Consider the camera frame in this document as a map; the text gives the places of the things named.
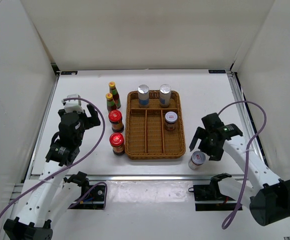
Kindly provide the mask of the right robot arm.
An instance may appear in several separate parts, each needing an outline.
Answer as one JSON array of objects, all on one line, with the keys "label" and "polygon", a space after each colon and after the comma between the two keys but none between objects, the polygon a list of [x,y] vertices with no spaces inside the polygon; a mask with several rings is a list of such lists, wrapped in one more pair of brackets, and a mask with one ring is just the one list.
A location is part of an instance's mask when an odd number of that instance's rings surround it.
[{"label": "right robot arm", "polygon": [[208,185],[193,187],[196,200],[236,200],[239,207],[250,210],[261,226],[290,217],[290,180],[282,180],[249,150],[246,138],[235,124],[219,128],[198,127],[190,150],[197,142],[200,142],[199,150],[211,160],[220,160],[222,154],[227,153],[243,170],[251,186],[243,185],[228,173],[221,173],[213,176]]}]

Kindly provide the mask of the red-lid chili jar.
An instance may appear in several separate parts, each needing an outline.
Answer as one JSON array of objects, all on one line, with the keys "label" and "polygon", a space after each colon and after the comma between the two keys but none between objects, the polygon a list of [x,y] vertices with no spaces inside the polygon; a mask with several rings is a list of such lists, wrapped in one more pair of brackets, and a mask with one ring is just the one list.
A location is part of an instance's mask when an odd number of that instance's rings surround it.
[{"label": "red-lid chili jar", "polygon": [[115,132],[109,138],[110,145],[112,146],[115,155],[123,155],[125,153],[124,136],[121,133]]},{"label": "red-lid chili jar", "polygon": [[124,125],[122,121],[122,113],[119,110],[112,110],[108,114],[108,118],[111,123],[111,128],[115,133],[123,132]]}]

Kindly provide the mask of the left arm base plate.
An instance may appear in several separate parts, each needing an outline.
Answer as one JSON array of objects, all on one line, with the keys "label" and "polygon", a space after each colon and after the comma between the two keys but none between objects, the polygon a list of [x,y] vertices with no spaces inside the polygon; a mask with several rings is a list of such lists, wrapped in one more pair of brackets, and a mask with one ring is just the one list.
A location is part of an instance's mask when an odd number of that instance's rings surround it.
[{"label": "left arm base plate", "polygon": [[98,182],[82,187],[81,196],[71,204],[69,210],[104,210],[106,208],[108,185]]}]

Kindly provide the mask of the blue-label pellet jar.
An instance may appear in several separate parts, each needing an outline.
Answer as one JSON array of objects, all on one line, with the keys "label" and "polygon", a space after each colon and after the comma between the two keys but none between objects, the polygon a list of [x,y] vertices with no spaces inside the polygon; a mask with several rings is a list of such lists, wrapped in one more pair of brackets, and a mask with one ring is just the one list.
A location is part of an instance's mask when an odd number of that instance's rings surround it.
[{"label": "blue-label pellet jar", "polygon": [[138,102],[141,108],[149,107],[149,87],[145,84],[138,87]]},{"label": "blue-label pellet jar", "polygon": [[159,102],[160,106],[166,108],[170,104],[171,87],[168,84],[163,84],[159,89]]}]

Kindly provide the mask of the white-lid spice jar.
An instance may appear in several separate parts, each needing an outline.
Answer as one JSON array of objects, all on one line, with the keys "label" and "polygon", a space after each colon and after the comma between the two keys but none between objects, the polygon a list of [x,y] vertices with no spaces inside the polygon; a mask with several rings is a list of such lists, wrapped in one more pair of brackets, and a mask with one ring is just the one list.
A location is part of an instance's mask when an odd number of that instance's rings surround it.
[{"label": "white-lid spice jar", "polygon": [[173,131],[176,129],[178,115],[174,111],[169,111],[165,114],[165,129]]},{"label": "white-lid spice jar", "polygon": [[206,161],[205,154],[201,151],[195,151],[192,153],[192,155],[188,161],[188,166],[190,169],[196,170],[201,165],[203,165],[205,161]]}]

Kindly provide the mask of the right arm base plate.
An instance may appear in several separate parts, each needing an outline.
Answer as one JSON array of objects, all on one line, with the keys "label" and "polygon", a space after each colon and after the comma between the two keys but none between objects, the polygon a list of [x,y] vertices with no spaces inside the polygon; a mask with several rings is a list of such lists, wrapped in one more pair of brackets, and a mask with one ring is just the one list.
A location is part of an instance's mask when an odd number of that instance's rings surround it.
[{"label": "right arm base plate", "polygon": [[215,197],[208,184],[196,184],[188,188],[194,194],[196,212],[233,211],[236,201],[228,196]]}]

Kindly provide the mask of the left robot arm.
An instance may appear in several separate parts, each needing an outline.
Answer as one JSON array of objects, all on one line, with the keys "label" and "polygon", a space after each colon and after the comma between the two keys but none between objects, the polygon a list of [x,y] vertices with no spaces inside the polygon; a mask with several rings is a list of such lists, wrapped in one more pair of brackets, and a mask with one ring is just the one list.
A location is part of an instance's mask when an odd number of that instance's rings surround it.
[{"label": "left robot arm", "polygon": [[68,208],[88,198],[90,193],[87,175],[83,172],[66,178],[71,167],[78,164],[80,146],[86,130],[104,126],[102,113],[88,103],[87,116],[80,100],[64,102],[58,111],[60,123],[53,135],[39,182],[20,196],[29,198],[13,219],[7,219],[3,229],[11,240],[49,240],[53,227]]}]

